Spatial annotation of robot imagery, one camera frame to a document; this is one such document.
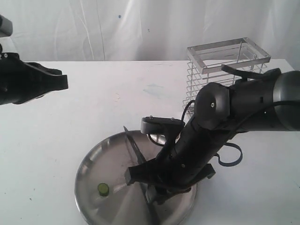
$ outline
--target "wire basket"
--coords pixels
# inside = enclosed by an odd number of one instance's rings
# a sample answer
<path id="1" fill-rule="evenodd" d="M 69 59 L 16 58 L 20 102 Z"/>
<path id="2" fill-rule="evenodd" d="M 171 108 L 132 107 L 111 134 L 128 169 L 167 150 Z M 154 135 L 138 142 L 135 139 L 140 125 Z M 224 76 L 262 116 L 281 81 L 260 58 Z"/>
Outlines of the wire basket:
<path id="1" fill-rule="evenodd" d="M 265 72 L 271 56 L 249 38 L 197 45 L 187 48 L 189 62 L 186 99 L 183 107 L 196 98 L 199 90 L 210 82 L 230 86 L 236 81 L 234 75 L 221 70 L 221 65 L 229 65 L 245 71 Z M 194 107 L 190 106 L 187 115 L 192 116 Z"/>

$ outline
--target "white table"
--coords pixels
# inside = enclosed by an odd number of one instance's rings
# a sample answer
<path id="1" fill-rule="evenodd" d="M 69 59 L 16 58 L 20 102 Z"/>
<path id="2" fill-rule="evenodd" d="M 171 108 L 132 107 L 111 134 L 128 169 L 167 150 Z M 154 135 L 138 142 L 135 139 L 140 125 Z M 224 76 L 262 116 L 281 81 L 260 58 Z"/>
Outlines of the white table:
<path id="1" fill-rule="evenodd" d="M 67 74 L 69 89 L 0 106 L 0 224 L 86 224 L 74 198 L 81 160 L 123 125 L 139 129 L 143 116 L 179 118 L 186 63 L 42 62 Z M 292 70 L 285 60 L 275 67 Z M 212 159 L 217 174 L 201 182 L 188 224 L 300 224 L 300 134 L 252 132 L 234 142 L 243 161 L 225 168 Z"/>

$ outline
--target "round metal base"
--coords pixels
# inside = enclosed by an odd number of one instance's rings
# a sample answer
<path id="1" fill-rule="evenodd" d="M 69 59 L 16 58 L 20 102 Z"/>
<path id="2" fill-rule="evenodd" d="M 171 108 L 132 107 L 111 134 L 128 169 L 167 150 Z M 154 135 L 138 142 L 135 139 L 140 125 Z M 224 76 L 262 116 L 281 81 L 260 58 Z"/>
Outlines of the round metal base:
<path id="1" fill-rule="evenodd" d="M 160 151 L 140 131 L 129 131 L 147 160 Z M 83 159 L 75 181 L 76 204 L 88 224 L 151 225 L 152 215 L 139 183 L 127 186 L 124 173 L 136 165 L 136 156 L 128 149 L 125 132 L 113 135 L 97 144 Z M 109 195 L 101 196 L 98 185 L 109 186 Z M 153 204 L 159 224 L 177 225 L 190 212 L 197 186 L 188 193 L 177 195 L 162 205 Z"/>

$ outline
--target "white curtain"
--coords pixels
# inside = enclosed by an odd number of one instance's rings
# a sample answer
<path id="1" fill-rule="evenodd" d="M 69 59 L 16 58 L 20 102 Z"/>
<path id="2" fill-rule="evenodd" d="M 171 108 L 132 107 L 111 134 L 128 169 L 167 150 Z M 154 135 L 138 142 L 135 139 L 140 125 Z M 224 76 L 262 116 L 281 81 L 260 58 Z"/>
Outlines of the white curtain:
<path id="1" fill-rule="evenodd" d="M 300 69 L 300 0 L 0 0 L 22 60 L 185 60 L 188 46 L 249 37 Z"/>

